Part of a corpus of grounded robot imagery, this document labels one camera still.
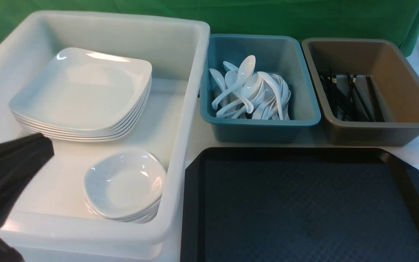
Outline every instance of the stack of bowls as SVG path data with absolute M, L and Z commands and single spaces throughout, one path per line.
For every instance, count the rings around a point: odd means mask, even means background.
M 88 210 L 103 219 L 146 223 L 158 212 L 166 170 L 143 148 L 110 156 L 85 175 Z
M 151 64 L 80 48 L 59 52 L 9 103 L 26 130 L 103 142 L 126 136 L 144 111 Z

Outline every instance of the white plastic spoon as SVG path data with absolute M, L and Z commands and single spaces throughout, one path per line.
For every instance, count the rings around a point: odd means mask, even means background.
M 262 81 L 261 76 L 258 73 L 254 73 L 243 85 L 240 90 L 240 95 L 248 99 L 253 99 L 258 94 Z
M 213 90 L 213 97 L 216 98 L 217 96 L 219 96 L 221 94 L 221 90 L 219 88 L 214 88 Z M 227 106 L 227 100 L 228 99 L 223 99 L 219 104 L 221 105 L 221 108 L 223 108 L 224 106 Z
M 255 108 L 258 108 L 258 106 L 261 105 L 261 103 L 264 100 L 264 95 L 266 94 L 266 88 L 260 87 L 258 89 L 258 94 L 251 100 L 251 103 L 253 103 L 253 106 Z M 247 111 L 247 107 L 243 106 L 241 109 L 237 110 L 237 112 L 232 115 L 232 118 L 238 118 L 241 114 L 245 113 Z
M 261 119 L 261 117 L 263 115 L 263 111 L 266 109 L 266 107 L 270 106 L 271 103 L 276 98 L 272 89 L 269 88 L 269 87 L 266 87 L 267 85 L 268 84 L 266 84 L 266 82 L 263 81 L 262 88 L 265 90 L 264 100 L 263 100 L 263 102 L 261 102 L 261 104 L 253 112 L 253 115 L 251 115 L 251 119 Z
M 263 80 L 266 81 L 266 83 L 271 87 L 272 91 L 274 92 L 274 95 L 276 96 L 276 103 L 278 103 L 279 119 L 284 120 L 284 117 L 282 114 L 281 94 L 279 91 L 279 85 L 276 83 L 276 81 L 274 81 L 274 79 L 272 79 L 272 77 L 268 73 L 266 72 L 258 72 L 258 73 L 263 78 Z
M 289 90 L 289 99 L 287 100 L 286 107 L 282 110 L 282 113 L 284 114 L 284 119 L 290 120 L 289 117 L 289 100 L 291 99 L 292 92 Z
M 218 103 L 226 96 L 231 94 L 232 92 L 238 90 L 242 87 L 243 83 L 247 81 L 247 79 L 253 75 L 253 71 L 255 70 L 255 56 L 249 55 L 245 60 L 243 60 L 242 64 L 240 64 L 240 68 L 237 73 L 237 80 L 231 87 L 228 87 L 223 93 L 218 96 L 213 102 L 211 103 L 211 106 L 213 106 L 213 109 L 216 110 L 218 108 Z M 247 112 L 253 112 L 253 104 L 247 99 L 242 96 L 238 96 L 238 99 L 242 100 L 242 102 L 247 106 Z
M 238 72 L 238 67 L 229 63 L 228 61 L 223 62 L 223 67 L 224 67 L 224 70 L 226 70 L 226 72 L 228 72 L 228 71 L 234 71 L 235 73 Z
M 281 83 L 281 107 L 274 105 L 272 109 L 269 111 L 267 119 L 271 118 L 274 114 L 278 113 L 279 119 L 283 120 L 283 118 L 281 117 L 284 115 L 282 110 L 284 109 L 284 106 L 286 105 L 287 101 L 289 101 L 289 86 L 281 76 L 276 77 L 278 78 L 278 81 Z
M 226 90 L 226 83 L 224 81 L 224 77 L 223 75 L 216 69 L 210 68 L 209 72 L 211 73 L 211 76 L 213 77 L 214 81 L 216 82 L 216 84 L 218 85 L 219 89 L 221 90 L 221 92 L 219 93 L 222 94 L 225 90 Z M 227 104 L 229 103 L 229 98 L 225 97 L 221 103 L 221 106 L 227 106 Z
M 230 85 L 233 83 L 234 78 L 233 75 L 235 73 L 233 71 L 229 71 L 226 73 L 226 85 Z M 243 98 L 247 98 L 250 100 L 251 103 L 253 103 L 253 101 L 251 101 L 259 92 L 259 90 L 261 89 L 261 82 L 263 80 L 261 79 L 261 76 L 259 76 L 257 73 L 255 73 L 254 75 L 250 76 L 250 78 L 245 82 L 245 84 L 243 85 L 241 91 L 240 91 L 240 96 Z M 229 116 L 232 116 L 235 110 L 235 107 L 238 106 L 240 103 L 242 103 L 242 101 L 240 99 L 236 99 L 234 101 L 232 101 L 231 103 L 229 103 L 227 106 L 224 106 L 223 108 L 221 108 L 219 111 L 216 112 L 216 117 L 217 118 L 227 118 Z

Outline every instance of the chopsticks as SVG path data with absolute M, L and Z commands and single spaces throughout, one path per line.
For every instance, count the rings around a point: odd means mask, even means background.
M 375 115 L 371 113 L 365 103 L 363 94 L 356 87 L 357 75 L 354 74 L 352 78 L 350 73 L 346 72 L 345 76 L 348 85 L 347 95 L 345 95 L 337 87 L 337 75 L 332 73 L 331 68 L 329 68 L 327 73 L 319 74 L 334 117 L 338 117 L 338 109 L 340 109 L 342 111 L 342 121 L 349 119 L 351 121 L 359 122 L 384 122 L 384 116 L 381 111 L 381 107 L 379 106 L 379 101 L 371 77 L 366 76 L 366 83 L 369 91 L 369 99 L 371 100 L 371 105 Z M 358 103 L 360 103 L 364 113 L 358 108 Z

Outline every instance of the green cloth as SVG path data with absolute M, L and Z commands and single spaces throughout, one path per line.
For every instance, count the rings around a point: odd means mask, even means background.
M 212 33 L 381 38 L 404 55 L 419 33 L 419 0 L 0 0 L 0 43 L 37 10 L 82 10 L 202 20 Z

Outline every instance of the white table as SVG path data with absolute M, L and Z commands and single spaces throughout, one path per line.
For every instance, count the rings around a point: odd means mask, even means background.
M 419 75 L 419 51 L 414 50 L 414 53 L 408 58 L 411 65 Z M 219 143 L 214 139 L 211 131 L 211 126 L 203 121 L 200 117 L 199 105 L 195 111 L 193 119 L 193 127 L 191 132 L 191 140 L 189 143 L 187 162 L 190 163 L 198 154 L 208 147 L 221 146 L 266 146 L 262 144 L 248 145 L 248 144 L 228 144 Z M 294 147 L 329 147 L 332 146 L 327 143 L 326 137 L 320 126 L 314 128 L 310 132 L 302 133 L 292 144 L 279 144 L 275 146 L 294 146 Z M 385 150 L 395 154 L 407 163 L 419 169 L 419 137 L 409 143 L 405 147 L 383 147 Z M 169 234 L 168 239 L 163 245 L 161 255 L 155 261 L 157 262 L 178 262 L 180 254 L 180 238 L 181 238 L 181 219 L 182 219 L 182 202 L 181 197 L 178 216 L 176 217 L 173 228 Z M 77 253 L 58 252 L 56 250 L 47 249 L 32 249 L 30 247 L 15 246 L 24 256 L 27 262 L 125 262 L 130 261 L 121 258 L 100 257 L 96 255 L 86 255 Z

